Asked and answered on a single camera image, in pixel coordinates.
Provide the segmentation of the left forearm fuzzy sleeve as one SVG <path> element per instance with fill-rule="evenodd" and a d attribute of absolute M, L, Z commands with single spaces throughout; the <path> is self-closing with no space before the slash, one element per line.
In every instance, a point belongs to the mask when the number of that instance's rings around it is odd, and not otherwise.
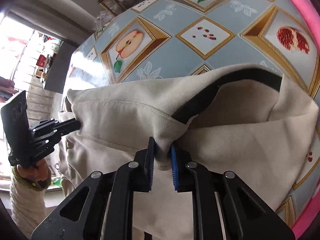
<path fill-rule="evenodd" d="M 51 177 L 45 181 L 29 181 L 18 174 L 16 166 L 12 168 L 11 217 L 27 239 L 31 239 L 33 231 L 47 215 L 44 193 L 50 184 Z"/>

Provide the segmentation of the left hand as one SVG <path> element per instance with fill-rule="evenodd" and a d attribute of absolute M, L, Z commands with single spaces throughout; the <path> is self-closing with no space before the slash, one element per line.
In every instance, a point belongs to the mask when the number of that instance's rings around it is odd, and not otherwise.
<path fill-rule="evenodd" d="M 24 169 L 21 165 L 17 165 L 18 174 L 29 181 L 45 181 L 51 177 L 48 164 L 45 159 L 38 161 L 35 166 Z"/>

